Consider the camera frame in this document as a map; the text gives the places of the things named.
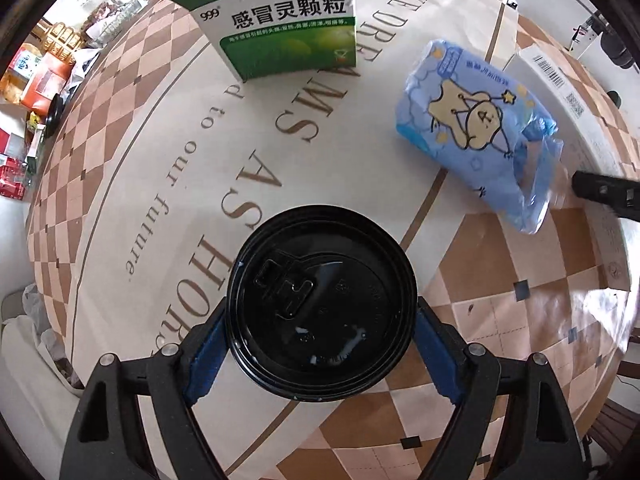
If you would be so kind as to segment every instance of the barcode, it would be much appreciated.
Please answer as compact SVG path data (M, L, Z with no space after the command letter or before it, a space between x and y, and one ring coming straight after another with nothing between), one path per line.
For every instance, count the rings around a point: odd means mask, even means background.
M542 72L544 72L548 76L548 78L551 79L551 82L556 85L556 88L562 88L562 86L564 86L564 79L562 79L561 75L556 72L551 63L549 63L544 57L536 56L535 58L533 58L533 61L535 61L542 69Z
M582 113L584 112L584 106L580 104L580 101L578 101L573 92L565 97L565 99L569 103L571 110L573 110L574 114L580 119Z

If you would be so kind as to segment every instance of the cartoon character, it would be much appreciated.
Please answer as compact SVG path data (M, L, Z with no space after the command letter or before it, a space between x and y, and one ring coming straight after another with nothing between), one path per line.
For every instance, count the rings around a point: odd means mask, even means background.
M516 96L510 90L499 98L487 92L471 94L451 79L443 80L440 89L440 97L428 107L432 131L435 126L446 126L461 150L484 150L491 145L505 156L513 154L502 129L502 110L492 102L501 99L513 105Z

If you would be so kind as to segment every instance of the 999 logo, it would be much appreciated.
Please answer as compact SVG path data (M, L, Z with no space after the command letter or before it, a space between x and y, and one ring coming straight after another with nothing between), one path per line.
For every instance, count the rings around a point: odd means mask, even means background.
M206 22L207 20L211 20L213 18L217 18L220 15L220 8L216 7L215 9L208 10L207 12L203 12L200 14L200 17Z

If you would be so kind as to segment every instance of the black lid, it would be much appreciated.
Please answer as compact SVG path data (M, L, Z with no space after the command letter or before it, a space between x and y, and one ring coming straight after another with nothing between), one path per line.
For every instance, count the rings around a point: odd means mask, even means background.
M260 386L289 399L344 399L400 360L417 287L395 240L340 207L291 209L244 244L227 293L229 345Z

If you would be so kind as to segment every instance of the metal screw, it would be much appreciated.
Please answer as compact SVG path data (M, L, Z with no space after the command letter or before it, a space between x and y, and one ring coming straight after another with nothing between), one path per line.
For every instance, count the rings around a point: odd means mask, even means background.
M540 352L536 352L535 354L533 354L533 362L535 362L535 364L537 365L544 366L549 361L544 354L541 354Z
M471 343L469 346L469 353L471 355L475 355L476 357L480 357L481 355L486 354L486 348L482 346L480 343Z
M113 354L105 354L100 358L100 364L102 366L109 366L116 360L116 356Z
M176 343L169 343L162 347L161 352L162 355L166 357L171 357L172 355L176 355L178 353L179 346Z

